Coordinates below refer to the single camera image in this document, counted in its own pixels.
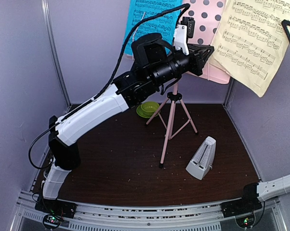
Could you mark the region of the pink music stand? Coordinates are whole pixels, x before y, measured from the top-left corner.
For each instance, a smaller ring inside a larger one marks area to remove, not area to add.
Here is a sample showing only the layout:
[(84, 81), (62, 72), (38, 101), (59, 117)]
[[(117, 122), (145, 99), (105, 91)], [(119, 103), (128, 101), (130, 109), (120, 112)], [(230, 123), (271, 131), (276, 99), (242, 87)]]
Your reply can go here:
[[(188, 1), (191, 4), (189, 10), (184, 13), (185, 17), (193, 17), (195, 20), (195, 28), (193, 38), (189, 40), (192, 44), (200, 44), (200, 45), (209, 45), (212, 43), (215, 32), (220, 23), (221, 14), (225, 7), (224, 0), (190, 0)], [(134, 56), (126, 55), (126, 57), (133, 59)], [(213, 81), (219, 84), (227, 84), (230, 80), (229, 75), (222, 73), (222, 71), (218, 70), (216, 67), (212, 65), (212, 61), (209, 61), (204, 67), (204, 74), (201, 75), (201, 78), (204, 78), (209, 81)], [(188, 119), (186, 121), (186, 125), (191, 124), (194, 132), (197, 133), (195, 124), (184, 104), (182, 97), (178, 92), (178, 84), (175, 84), (173, 90), (169, 93), (165, 102), (163, 102), (159, 109), (162, 109), (166, 102), (171, 103), (169, 119), (170, 121), (164, 124), (166, 128), (166, 138), (164, 140), (164, 146), (162, 150), (162, 156), (160, 160), (159, 167), (163, 168), (164, 159), (166, 155), (167, 143), (170, 139), (172, 139), (176, 134), (173, 133), (173, 124), (175, 119), (175, 110), (176, 103), (180, 103), (183, 107)]]

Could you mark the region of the yellow sheet music page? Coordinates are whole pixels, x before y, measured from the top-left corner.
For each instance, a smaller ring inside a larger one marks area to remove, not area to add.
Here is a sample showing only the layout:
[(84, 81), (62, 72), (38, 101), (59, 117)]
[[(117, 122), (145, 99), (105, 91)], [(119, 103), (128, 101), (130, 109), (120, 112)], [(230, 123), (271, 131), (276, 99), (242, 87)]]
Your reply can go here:
[(210, 63), (263, 97), (289, 45), (281, 25), (290, 0), (228, 0)]

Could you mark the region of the blue sheet music page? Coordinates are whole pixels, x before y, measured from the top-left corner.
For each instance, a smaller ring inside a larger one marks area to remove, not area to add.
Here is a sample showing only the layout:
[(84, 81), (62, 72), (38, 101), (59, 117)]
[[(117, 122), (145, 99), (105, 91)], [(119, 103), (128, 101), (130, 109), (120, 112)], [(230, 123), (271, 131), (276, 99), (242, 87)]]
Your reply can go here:
[[(125, 36), (129, 34), (132, 27), (140, 20), (180, 6), (181, 4), (181, 0), (132, 0), (128, 12)], [(160, 33), (163, 40), (172, 44), (179, 13), (180, 10), (177, 10), (140, 25), (131, 35), (125, 48), (125, 55), (132, 56), (132, 42), (149, 33)]]

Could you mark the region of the white metronome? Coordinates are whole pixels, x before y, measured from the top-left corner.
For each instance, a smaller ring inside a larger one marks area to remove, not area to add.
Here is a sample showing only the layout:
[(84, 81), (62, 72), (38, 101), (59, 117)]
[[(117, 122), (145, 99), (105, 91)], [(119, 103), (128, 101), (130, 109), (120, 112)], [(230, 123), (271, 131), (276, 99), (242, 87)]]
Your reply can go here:
[(208, 136), (190, 159), (186, 166), (186, 171), (194, 178), (202, 180), (209, 170), (212, 169), (215, 150), (216, 140)]

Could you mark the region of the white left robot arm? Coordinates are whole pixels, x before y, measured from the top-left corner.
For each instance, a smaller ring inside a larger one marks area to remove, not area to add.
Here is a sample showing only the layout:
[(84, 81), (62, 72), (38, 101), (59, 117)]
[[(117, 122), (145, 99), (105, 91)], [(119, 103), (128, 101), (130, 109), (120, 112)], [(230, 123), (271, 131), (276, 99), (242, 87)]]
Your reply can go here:
[(94, 97), (73, 111), (49, 120), (48, 145), (53, 161), (39, 195), (41, 205), (50, 214), (60, 210), (58, 192), (67, 175), (80, 166), (77, 140), (108, 118), (131, 109), (151, 95), (164, 93), (191, 72), (197, 76), (214, 52), (211, 45), (189, 44), (193, 18), (180, 14), (172, 43), (160, 33), (148, 33), (131, 42), (134, 62), (121, 75), (113, 72), (106, 85)]

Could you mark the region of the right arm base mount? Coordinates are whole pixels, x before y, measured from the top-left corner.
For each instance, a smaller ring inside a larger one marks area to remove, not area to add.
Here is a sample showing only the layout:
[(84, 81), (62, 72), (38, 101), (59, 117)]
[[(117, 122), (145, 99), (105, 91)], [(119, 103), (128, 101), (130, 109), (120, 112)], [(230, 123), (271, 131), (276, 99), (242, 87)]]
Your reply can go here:
[(262, 219), (265, 212), (265, 202), (258, 199), (237, 199), (220, 204), (224, 218), (234, 217), (238, 227), (252, 229)]

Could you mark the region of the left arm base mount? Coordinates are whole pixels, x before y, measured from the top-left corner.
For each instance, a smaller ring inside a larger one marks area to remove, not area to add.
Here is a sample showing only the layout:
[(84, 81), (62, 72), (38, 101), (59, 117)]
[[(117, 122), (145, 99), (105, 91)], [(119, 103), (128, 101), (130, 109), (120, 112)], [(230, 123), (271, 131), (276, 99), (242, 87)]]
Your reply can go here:
[(56, 229), (64, 222), (65, 218), (74, 218), (76, 204), (63, 201), (36, 202), (35, 210), (46, 213), (42, 218), (42, 224), (47, 229)]

